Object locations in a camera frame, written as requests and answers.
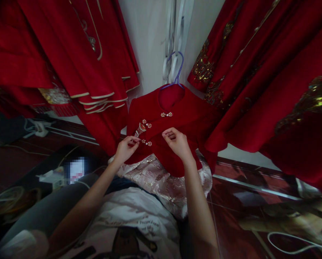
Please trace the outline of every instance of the white trim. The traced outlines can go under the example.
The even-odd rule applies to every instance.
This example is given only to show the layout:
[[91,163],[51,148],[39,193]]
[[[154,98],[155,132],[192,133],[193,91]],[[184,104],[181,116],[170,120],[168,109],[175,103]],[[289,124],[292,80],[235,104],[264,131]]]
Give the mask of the white trim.
[[116,106],[115,108],[120,108],[120,107],[123,107],[125,104],[122,104],[122,105],[119,105],[119,106]]
[[99,103],[104,103],[105,101],[107,101],[108,99],[103,99],[101,101],[96,101],[96,102],[93,102],[93,103],[83,103],[81,101],[79,101],[80,104],[84,104],[84,105],[93,105],[93,104],[99,104]]
[[134,88],[131,88],[131,89],[127,90],[126,92],[129,92],[129,91],[131,91],[131,90],[133,90],[133,89],[137,88],[138,86],[140,86],[140,84],[139,84],[139,85],[137,85],[137,86],[135,86]]
[[100,45],[100,55],[99,55],[99,57],[97,58],[97,60],[100,60],[100,59],[102,58],[102,46],[101,46],[101,42],[100,42],[100,37],[99,37],[99,34],[97,33],[97,30],[96,30],[96,26],[95,26],[94,18],[93,18],[93,16],[91,15],[91,11],[90,11],[90,7],[89,7],[89,4],[88,4],[88,0],[85,0],[85,2],[86,2],[86,5],[87,5],[87,7],[88,7],[88,10],[89,10],[89,14],[90,14],[91,20],[93,21],[93,25],[94,25],[94,29],[95,29],[95,32],[96,32],[97,39],[98,39],[98,41],[99,41],[99,45]]
[[92,111],[92,112],[88,112],[88,113],[86,113],[86,114],[92,114],[92,113],[95,113],[95,112],[103,112],[104,110],[106,110],[107,108],[109,108],[109,107],[111,107],[111,106],[113,106],[113,104],[108,105],[107,107],[106,107],[106,104],[105,104],[105,106],[104,106],[104,107],[102,107],[102,108],[100,108],[100,109],[98,109],[98,110]]
[[236,183],[236,184],[239,184],[239,185],[243,185],[243,186],[246,186],[248,188],[255,189],[255,190],[258,190],[258,191],[261,191],[261,192],[265,192],[265,193],[268,193],[268,194],[274,194],[274,195],[277,195],[277,196],[280,196],[280,197],[285,197],[285,198],[288,198],[290,200],[303,200],[302,198],[294,197],[294,196],[288,195],[288,194],[283,194],[281,192],[272,191],[272,190],[269,190],[269,189],[266,189],[266,188],[263,188],[263,187],[260,187],[260,186],[251,185],[249,183],[240,182],[240,181],[230,179],[230,178],[227,178],[227,177],[224,177],[224,176],[219,176],[217,174],[213,174],[213,177],[219,178],[221,180],[225,180],[225,181],[228,181],[228,182]]
[[98,106],[101,106],[101,105],[104,105],[104,103],[98,103],[98,104],[94,105],[93,107],[90,107],[90,108],[84,108],[84,110],[92,110],[92,109],[94,109],[94,108],[96,108],[96,107],[98,107]]
[[72,96],[70,96],[72,99],[74,99],[74,98],[78,98],[78,97],[82,97],[82,96],[86,96],[86,95],[89,95],[89,92],[86,92],[86,93],[84,93],[84,94],[79,94],[79,95],[72,95]]
[[112,96],[114,94],[114,92],[107,94],[107,95],[101,95],[101,96],[90,96],[92,99],[100,99],[100,98],[105,98],[105,97],[109,97]]
[[127,101],[128,97],[126,97],[125,99],[121,99],[121,100],[116,100],[116,101],[107,101],[107,103],[118,103],[121,101]]
[[99,110],[101,110],[101,109],[105,108],[105,107],[106,107],[106,105],[107,105],[107,103],[104,103],[103,105],[101,105],[101,107],[97,108],[97,109],[96,109],[96,110],[94,110],[94,111],[86,112],[86,114],[91,114],[91,113],[97,112],[97,111],[99,111]]

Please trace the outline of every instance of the leg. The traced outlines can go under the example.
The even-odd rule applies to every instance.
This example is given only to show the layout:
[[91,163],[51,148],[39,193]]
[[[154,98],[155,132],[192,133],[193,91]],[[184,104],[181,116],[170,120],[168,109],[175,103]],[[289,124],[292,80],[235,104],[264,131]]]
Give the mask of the leg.
[[40,230],[50,237],[61,220],[97,179],[96,174],[85,175],[79,179],[80,182],[67,185],[43,198],[17,220],[0,241],[0,247],[22,230]]

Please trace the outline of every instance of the tiled floor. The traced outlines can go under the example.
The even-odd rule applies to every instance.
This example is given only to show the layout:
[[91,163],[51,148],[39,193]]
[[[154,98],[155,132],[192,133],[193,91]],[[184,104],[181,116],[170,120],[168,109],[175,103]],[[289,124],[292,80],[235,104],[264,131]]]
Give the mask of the tiled floor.
[[[273,258],[263,248],[252,231],[243,230],[239,220],[264,217],[262,205],[282,202],[273,194],[258,193],[237,184],[213,178],[213,187],[207,197],[214,219],[221,258]],[[274,258],[322,258],[318,250],[311,249],[299,255],[287,255],[274,248],[267,239],[267,233],[258,232]],[[275,236],[273,242],[286,251],[300,249],[305,243],[291,238]]]
[[[54,127],[73,133],[91,136],[87,129],[78,124],[58,121]],[[75,143],[88,149],[105,163],[108,159],[101,147],[50,132],[45,138],[31,136],[18,140],[11,145],[29,152],[49,155],[66,144]],[[16,147],[0,147],[0,192],[23,177],[30,169],[46,158],[44,155],[28,154]],[[292,176],[282,172],[260,168],[254,165],[218,158],[215,174],[240,182],[268,188],[283,194],[298,197],[296,182]],[[239,226],[239,220],[246,217],[263,217],[260,206],[289,201],[274,194],[253,191],[244,186],[213,178],[213,188],[207,198],[214,219],[221,258],[270,258],[261,242],[252,231]],[[300,255],[286,255],[275,249],[267,239],[267,233],[259,232],[274,258],[321,258],[318,250],[312,249]],[[294,240],[277,237],[274,240],[285,250],[295,245]]]

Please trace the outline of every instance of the hanging clothes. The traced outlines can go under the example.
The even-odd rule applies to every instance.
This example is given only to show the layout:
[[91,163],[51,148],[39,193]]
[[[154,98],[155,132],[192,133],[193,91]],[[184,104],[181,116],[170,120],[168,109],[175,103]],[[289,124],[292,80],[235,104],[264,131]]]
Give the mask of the hanging clothes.
[[118,0],[0,1],[0,88],[37,112],[78,114],[108,155],[138,72]]
[[0,2],[0,111],[34,117],[78,113],[16,1]]
[[195,153],[199,148],[214,172],[217,152],[206,150],[204,143],[216,123],[218,114],[215,108],[185,86],[182,89],[179,85],[172,85],[161,90],[162,87],[131,102],[127,135],[138,136],[141,144],[125,163],[138,163],[153,153],[167,172],[175,177],[183,177],[183,162],[174,154],[161,134],[174,127],[187,136],[197,169],[202,168]]
[[227,0],[188,81],[221,113],[208,150],[261,151],[322,191],[322,1]]

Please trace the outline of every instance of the clothes hanger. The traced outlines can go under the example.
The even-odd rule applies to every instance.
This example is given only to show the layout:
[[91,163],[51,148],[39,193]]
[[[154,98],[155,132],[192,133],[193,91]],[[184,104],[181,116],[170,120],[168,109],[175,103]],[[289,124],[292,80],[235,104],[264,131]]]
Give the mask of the clothes hanger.
[[176,78],[174,79],[174,82],[173,82],[173,83],[171,83],[171,84],[169,84],[169,85],[164,86],[164,87],[163,87],[163,88],[161,88],[160,90],[163,90],[163,89],[165,89],[165,88],[167,88],[167,87],[169,87],[169,86],[175,85],[175,84],[179,85],[182,89],[185,89],[185,88],[184,88],[184,87],[179,83],[179,76],[180,76],[180,72],[182,71],[183,64],[184,64],[184,55],[183,55],[180,51],[178,51],[178,53],[179,53],[179,54],[181,55],[181,57],[183,58],[183,59],[182,59],[182,64],[180,65],[180,68],[179,68],[179,71],[178,71],[178,74],[177,74]]

